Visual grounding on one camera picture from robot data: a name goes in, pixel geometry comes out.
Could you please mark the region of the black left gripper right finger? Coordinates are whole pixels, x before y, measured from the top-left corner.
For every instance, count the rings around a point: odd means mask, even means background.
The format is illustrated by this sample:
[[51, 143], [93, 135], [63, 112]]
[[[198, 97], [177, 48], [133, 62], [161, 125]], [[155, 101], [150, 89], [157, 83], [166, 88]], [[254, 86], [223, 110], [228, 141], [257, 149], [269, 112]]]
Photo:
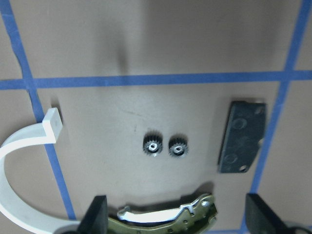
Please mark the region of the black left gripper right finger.
[[246, 194], [245, 222], [251, 234], [289, 234], [289, 228], [258, 194]]

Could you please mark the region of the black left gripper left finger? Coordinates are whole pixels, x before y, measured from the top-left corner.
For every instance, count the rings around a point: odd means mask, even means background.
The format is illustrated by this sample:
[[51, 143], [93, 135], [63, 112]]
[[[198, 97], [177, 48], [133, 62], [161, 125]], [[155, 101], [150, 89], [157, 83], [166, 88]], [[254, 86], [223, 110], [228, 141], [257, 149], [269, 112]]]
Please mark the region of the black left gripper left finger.
[[79, 234], [106, 234], [108, 232], [108, 208], [105, 195], [94, 197], [77, 232]]

